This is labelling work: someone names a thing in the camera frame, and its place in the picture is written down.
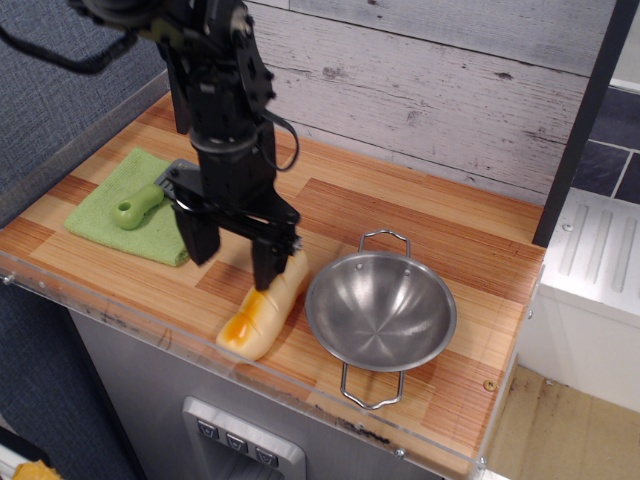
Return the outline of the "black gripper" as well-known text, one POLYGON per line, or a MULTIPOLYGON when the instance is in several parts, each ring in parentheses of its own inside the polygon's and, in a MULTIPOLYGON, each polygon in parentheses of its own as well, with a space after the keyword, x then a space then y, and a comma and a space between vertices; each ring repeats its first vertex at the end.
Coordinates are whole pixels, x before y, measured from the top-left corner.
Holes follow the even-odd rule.
POLYGON ((173 181, 174 211, 189 258, 198 266, 220 248, 221 229, 252 241, 255 288, 264 291, 299 247, 300 216, 275 190, 275 136, 198 151, 195 171, 173 181))

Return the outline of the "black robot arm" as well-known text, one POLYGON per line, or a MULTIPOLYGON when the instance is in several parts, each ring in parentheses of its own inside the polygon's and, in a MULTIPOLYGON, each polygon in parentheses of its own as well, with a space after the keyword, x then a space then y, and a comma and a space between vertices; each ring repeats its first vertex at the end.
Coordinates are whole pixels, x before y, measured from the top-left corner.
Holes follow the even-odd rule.
POLYGON ((275 189, 283 171, 267 108, 275 96, 254 20, 241 1, 72 1, 94 23, 154 42, 167 65, 176 129, 198 164, 174 170, 176 221, 198 265, 228 230, 252 242, 255 287, 267 289, 299 244, 299 213, 275 189))

